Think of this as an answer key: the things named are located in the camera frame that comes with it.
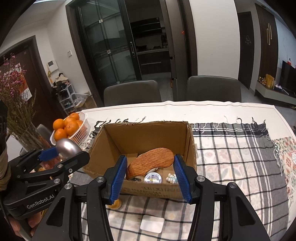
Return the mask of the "person's left hand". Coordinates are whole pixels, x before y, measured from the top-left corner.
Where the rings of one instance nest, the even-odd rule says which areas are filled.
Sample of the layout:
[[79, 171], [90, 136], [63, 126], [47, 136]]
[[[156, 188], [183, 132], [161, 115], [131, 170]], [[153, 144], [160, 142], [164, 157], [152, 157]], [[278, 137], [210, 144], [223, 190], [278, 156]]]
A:
[[21, 237], [23, 238], [23, 236], [21, 235], [20, 231], [21, 231], [21, 228], [23, 228], [23, 226], [29, 226], [29, 230], [30, 230], [30, 235], [33, 236], [39, 223], [41, 222], [42, 220], [42, 212], [38, 212], [38, 213], [35, 213], [33, 214], [32, 216], [30, 216], [28, 219], [27, 219], [27, 225], [24, 225], [23, 223], [20, 223], [20, 220], [16, 220], [14, 219], [13, 217], [11, 216], [8, 216], [8, 219], [9, 219], [9, 222], [12, 226], [12, 229], [15, 233], [15, 235], [17, 237]]

